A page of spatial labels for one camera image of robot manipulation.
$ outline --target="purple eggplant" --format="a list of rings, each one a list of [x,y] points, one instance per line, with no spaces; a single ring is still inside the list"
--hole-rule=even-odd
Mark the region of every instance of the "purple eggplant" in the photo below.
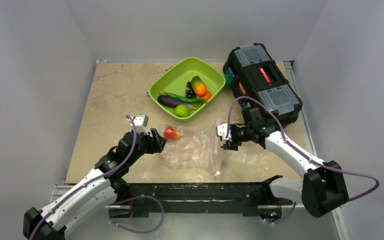
[[[175,108],[175,107],[183,104],[183,105],[186,105],[189,108],[189,110],[196,110],[197,109],[192,104],[178,100],[178,99],[173,98],[171,96],[159,95],[156,100],[160,104],[167,106],[167,107]]]

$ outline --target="clear plastic bag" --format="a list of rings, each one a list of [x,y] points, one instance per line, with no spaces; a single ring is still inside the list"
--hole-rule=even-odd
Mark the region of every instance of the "clear plastic bag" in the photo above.
[[[168,139],[162,159],[171,168],[198,166],[219,176],[222,165],[222,142],[216,136],[215,121],[207,127],[192,130],[186,126],[162,125],[159,128],[161,136]]]

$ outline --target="lime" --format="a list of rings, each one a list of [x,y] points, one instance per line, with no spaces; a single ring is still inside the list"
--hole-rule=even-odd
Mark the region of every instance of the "lime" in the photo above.
[[[189,110],[189,107],[184,104],[180,104],[174,109],[174,115],[181,118],[186,118],[190,114],[191,114],[191,111]]]

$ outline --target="beige table surface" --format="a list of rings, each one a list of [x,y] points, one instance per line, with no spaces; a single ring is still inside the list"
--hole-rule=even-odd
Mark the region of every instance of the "beige table surface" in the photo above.
[[[149,116],[148,130],[161,125],[184,125],[191,130],[206,129],[216,120],[227,121],[232,91],[224,88],[204,109],[188,122],[177,122],[160,109],[146,95],[149,87],[174,62],[159,63],[98,63],[90,88],[66,183],[77,183],[105,155],[116,146],[120,138],[130,131],[125,115]],[[210,62],[222,73],[222,62]],[[277,66],[286,76],[283,63]],[[243,123],[241,110],[236,104],[232,123]],[[289,125],[286,134],[303,148],[307,148],[300,120]],[[222,151],[221,174],[214,176],[212,164],[206,168],[191,162],[170,167],[161,154],[145,154],[123,178],[130,183],[197,183],[197,182],[261,182],[274,175],[299,180],[298,175],[279,157],[261,146],[247,142],[239,151]]]

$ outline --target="green tray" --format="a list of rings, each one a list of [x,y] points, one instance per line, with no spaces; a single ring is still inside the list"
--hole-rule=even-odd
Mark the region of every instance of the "green tray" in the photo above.
[[[187,122],[199,113],[207,104],[203,104],[197,110],[191,111],[187,117],[178,117],[173,114],[174,108],[158,103],[157,98],[163,92],[172,93],[180,96],[185,95],[186,83],[191,81],[194,76],[199,76],[211,93],[211,100],[225,86],[225,77],[214,67],[196,57],[188,57],[168,70],[149,88],[149,96],[152,100],[170,116],[179,122]]]

